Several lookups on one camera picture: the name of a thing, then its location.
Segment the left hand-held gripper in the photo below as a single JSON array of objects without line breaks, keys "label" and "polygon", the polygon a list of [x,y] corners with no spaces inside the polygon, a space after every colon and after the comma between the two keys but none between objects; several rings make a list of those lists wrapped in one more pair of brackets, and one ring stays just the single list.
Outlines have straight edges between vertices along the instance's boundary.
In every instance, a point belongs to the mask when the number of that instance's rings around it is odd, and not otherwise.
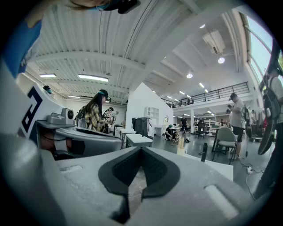
[{"label": "left hand-held gripper", "polygon": [[71,140],[71,153],[52,154],[56,160],[90,157],[121,150],[122,140],[109,134],[75,127],[73,111],[59,104],[46,90],[34,83],[27,93],[30,100],[21,129],[40,148],[45,132]]}]

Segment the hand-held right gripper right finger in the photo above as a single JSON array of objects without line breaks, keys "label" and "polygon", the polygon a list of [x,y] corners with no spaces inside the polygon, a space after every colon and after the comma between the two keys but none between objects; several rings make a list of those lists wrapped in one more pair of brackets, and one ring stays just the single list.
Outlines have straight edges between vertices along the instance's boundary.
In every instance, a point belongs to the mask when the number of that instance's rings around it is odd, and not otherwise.
[{"label": "hand-held right gripper right finger", "polygon": [[151,148],[175,163],[180,179],[163,197],[144,199],[134,226],[224,226],[253,204],[239,185],[196,158]]}]

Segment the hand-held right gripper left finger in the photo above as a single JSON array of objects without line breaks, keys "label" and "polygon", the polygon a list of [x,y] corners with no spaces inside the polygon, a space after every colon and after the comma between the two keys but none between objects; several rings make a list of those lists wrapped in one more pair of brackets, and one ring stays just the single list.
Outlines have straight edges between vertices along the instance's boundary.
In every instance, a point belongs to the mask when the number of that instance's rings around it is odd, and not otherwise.
[{"label": "hand-held right gripper left finger", "polygon": [[54,160],[42,150],[43,177],[66,226],[123,226],[130,219],[128,199],[107,191],[99,179],[100,167],[132,149],[85,158]]}]

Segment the person's left hand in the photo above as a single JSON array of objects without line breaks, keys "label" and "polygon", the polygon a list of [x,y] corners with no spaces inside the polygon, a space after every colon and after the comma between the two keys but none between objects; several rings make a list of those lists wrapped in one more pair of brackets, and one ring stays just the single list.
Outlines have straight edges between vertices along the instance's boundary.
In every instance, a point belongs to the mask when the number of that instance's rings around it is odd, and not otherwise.
[{"label": "person's left hand", "polygon": [[66,154],[73,151],[73,140],[54,132],[45,132],[40,136],[40,148],[52,154]]}]

